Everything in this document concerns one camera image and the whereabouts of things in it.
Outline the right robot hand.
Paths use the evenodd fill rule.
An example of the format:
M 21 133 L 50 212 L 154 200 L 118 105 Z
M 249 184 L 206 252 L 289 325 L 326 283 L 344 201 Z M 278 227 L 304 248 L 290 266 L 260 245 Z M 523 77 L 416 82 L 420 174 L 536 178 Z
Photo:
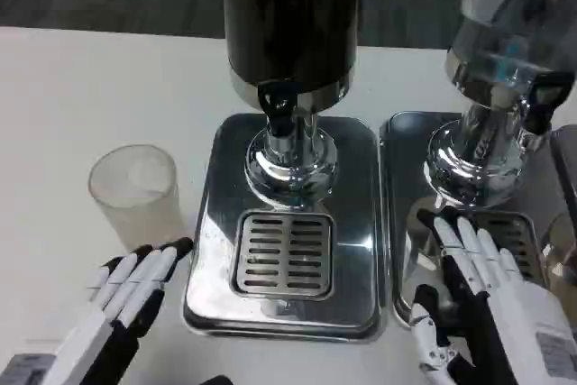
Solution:
M 510 250 L 463 212 L 421 209 L 444 286 L 417 286 L 409 326 L 431 384 L 574 384 L 576 341 L 558 297 L 526 280 Z

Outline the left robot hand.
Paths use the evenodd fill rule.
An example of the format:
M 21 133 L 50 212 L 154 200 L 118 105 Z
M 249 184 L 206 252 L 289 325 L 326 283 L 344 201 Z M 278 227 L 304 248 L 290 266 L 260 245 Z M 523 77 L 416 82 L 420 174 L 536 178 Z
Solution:
M 181 237 L 145 244 L 101 265 L 83 297 L 32 327 L 1 371 L 3 384 L 117 384 L 159 314 L 179 262 Z

